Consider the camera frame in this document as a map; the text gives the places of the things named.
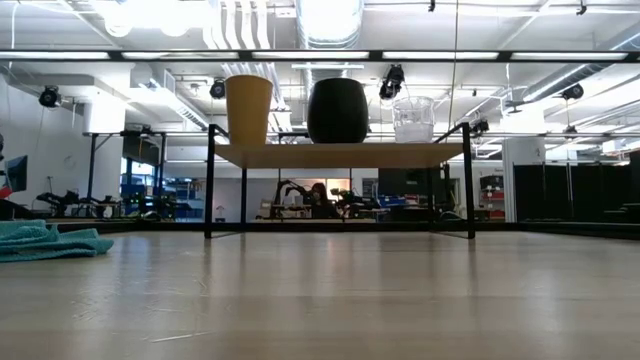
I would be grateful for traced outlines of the black round mug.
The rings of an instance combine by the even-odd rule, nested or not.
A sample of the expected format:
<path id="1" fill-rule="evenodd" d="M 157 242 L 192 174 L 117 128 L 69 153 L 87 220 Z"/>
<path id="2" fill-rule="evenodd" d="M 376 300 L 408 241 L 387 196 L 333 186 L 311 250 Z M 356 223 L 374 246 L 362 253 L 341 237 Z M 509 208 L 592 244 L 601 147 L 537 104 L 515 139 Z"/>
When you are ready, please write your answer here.
<path id="1" fill-rule="evenodd" d="M 360 82 L 349 78 L 318 81 L 308 103 L 307 132 L 313 143 L 362 143 L 369 112 Z"/>

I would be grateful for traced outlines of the orange plastic cup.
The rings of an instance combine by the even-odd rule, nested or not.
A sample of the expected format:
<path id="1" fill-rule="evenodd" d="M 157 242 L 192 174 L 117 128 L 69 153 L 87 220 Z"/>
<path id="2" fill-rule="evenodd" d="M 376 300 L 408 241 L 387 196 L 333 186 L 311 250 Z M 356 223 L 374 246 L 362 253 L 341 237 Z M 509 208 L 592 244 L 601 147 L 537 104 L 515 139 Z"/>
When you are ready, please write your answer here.
<path id="1" fill-rule="evenodd" d="M 254 75 L 225 81 L 228 133 L 231 145 L 266 143 L 273 84 Z"/>

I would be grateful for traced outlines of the clear plastic cup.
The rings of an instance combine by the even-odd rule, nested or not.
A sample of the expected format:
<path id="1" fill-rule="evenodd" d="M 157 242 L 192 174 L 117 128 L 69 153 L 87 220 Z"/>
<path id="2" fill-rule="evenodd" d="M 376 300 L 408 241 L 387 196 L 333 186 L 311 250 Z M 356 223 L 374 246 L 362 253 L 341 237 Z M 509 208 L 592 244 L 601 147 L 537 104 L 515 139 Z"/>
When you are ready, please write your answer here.
<path id="1" fill-rule="evenodd" d="M 434 100 L 416 96 L 396 99 L 392 105 L 397 143 L 431 143 L 434 133 Z"/>

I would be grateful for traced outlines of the person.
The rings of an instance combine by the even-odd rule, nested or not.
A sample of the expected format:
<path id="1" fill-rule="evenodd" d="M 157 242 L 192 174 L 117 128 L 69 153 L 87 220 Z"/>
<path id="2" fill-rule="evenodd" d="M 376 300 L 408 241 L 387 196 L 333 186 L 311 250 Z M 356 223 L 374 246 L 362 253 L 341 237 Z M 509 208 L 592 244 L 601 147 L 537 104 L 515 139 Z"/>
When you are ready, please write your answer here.
<path id="1" fill-rule="evenodd" d="M 311 214 L 313 219 L 337 219 L 340 217 L 335 206 L 327 197 L 326 186 L 315 183 L 311 187 Z"/>

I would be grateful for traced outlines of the teal cloth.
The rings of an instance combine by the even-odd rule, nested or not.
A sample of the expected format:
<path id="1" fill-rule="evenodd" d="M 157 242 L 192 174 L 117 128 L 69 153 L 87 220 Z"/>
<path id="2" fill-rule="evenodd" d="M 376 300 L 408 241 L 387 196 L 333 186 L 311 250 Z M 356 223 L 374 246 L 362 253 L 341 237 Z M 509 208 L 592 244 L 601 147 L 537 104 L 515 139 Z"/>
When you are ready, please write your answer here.
<path id="1" fill-rule="evenodd" d="M 113 245 L 93 228 L 60 232 L 44 220 L 0 221 L 0 263 L 96 257 Z"/>

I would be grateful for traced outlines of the wooden shelf with black frame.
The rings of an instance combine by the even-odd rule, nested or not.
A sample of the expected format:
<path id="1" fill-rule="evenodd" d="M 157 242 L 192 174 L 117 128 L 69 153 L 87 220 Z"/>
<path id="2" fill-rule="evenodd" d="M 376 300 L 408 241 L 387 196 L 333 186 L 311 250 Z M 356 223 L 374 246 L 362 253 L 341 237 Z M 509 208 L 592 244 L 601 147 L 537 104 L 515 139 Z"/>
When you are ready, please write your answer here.
<path id="1" fill-rule="evenodd" d="M 211 125 L 207 134 L 204 235 L 214 230 L 214 174 L 217 155 L 249 169 L 431 169 L 451 158 L 463 156 L 464 194 L 467 220 L 460 226 L 466 237 L 476 235 L 470 125 L 462 123 L 444 133 L 434 143 L 354 143 L 302 145 L 218 145 L 215 136 L 223 131 Z"/>

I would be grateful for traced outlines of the black rig frame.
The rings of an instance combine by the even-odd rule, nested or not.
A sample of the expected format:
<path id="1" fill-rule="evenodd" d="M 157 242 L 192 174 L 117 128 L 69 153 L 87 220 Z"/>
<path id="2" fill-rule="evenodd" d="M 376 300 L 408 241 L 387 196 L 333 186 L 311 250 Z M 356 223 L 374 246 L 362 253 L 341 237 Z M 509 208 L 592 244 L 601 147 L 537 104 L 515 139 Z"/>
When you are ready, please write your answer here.
<path id="1" fill-rule="evenodd" d="M 20 62 L 377 62 L 377 63 L 640 63 L 640 51 L 480 50 L 17 50 L 0 61 Z"/>

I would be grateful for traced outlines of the silver ventilation duct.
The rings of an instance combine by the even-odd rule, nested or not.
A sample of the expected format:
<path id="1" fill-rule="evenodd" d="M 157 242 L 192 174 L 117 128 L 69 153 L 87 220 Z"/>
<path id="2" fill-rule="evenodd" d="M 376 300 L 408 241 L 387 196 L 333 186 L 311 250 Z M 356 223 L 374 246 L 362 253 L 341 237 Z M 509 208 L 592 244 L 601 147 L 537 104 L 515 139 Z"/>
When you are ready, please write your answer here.
<path id="1" fill-rule="evenodd" d="M 358 43 L 364 0 L 295 0 L 300 47 L 306 50 L 351 50 Z M 308 63 L 302 70 L 307 97 L 315 83 L 346 78 L 347 62 Z"/>

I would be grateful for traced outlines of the black partition wall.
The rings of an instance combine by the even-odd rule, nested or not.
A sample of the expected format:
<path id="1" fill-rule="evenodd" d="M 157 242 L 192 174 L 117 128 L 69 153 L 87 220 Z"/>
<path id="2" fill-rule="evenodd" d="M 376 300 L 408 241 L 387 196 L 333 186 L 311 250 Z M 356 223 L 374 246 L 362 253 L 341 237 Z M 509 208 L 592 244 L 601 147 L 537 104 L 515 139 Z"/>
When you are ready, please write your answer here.
<path id="1" fill-rule="evenodd" d="M 516 218 L 640 224 L 640 170 L 631 165 L 515 165 Z"/>

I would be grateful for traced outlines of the small wall-side monitor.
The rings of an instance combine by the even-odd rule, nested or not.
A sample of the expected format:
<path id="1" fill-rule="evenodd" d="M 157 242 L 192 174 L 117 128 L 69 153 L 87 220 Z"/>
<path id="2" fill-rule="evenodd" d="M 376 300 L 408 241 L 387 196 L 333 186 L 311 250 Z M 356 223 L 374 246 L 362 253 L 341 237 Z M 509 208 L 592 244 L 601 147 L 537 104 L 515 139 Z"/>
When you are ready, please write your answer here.
<path id="1" fill-rule="evenodd" d="M 23 155 L 5 162 L 6 185 L 12 192 L 27 189 L 28 156 Z"/>

